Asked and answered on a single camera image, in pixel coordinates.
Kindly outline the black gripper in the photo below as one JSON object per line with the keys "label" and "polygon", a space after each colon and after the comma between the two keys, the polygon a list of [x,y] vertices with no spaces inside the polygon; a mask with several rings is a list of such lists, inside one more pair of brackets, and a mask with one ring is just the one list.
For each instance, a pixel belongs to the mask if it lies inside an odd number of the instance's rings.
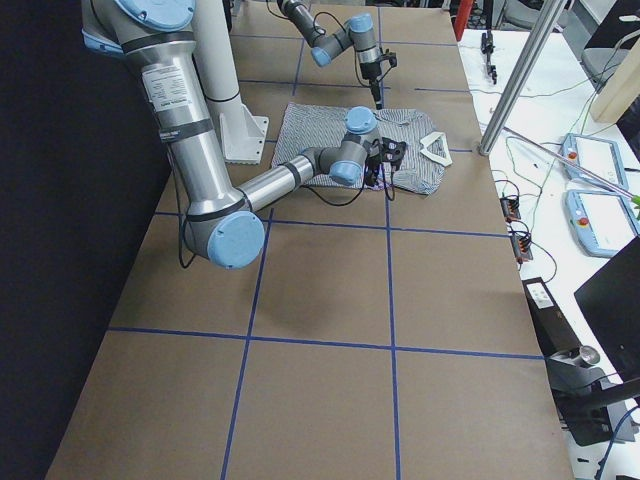
{"label": "black gripper", "polygon": [[361,62],[360,71],[362,78],[369,83],[369,88],[377,109],[384,108],[383,87],[379,81],[382,77],[382,68],[378,61]]}
{"label": "black gripper", "polygon": [[378,179],[382,169],[384,156],[381,154],[370,155],[365,162],[364,179],[367,189],[380,189],[381,181]]}

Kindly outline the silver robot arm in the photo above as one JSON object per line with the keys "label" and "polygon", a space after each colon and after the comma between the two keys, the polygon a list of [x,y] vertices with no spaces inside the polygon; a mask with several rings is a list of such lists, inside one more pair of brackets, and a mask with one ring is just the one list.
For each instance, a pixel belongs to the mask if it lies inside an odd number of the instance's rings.
{"label": "silver robot arm", "polygon": [[361,78],[367,82],[377,110],[383,108],[381,83],[385,77],[382,64],[389,69],[397,66],[394,52],[383,50],[374,30],[369,13],[361,13],[339,23],[339,28],[329,34],[313,17],[302,1],[278,1],[280,12],[293,23],[308,46],[319,67],[329,65],[343,52],[353,49]]}
{"label": "silver robot arm", "polygon": [[220,1],[85,1],[88,49],[124,61],[140,78],[172,169],[189,199],[179,236],[189,250],[226,269],[252,263],[265,240],[258,211],[313,177],[351,186],[382,154],[372,109],[355,107],[336,147],[308,148],[234,186],[230,162],[261,156],[268,121],[241,99]]}

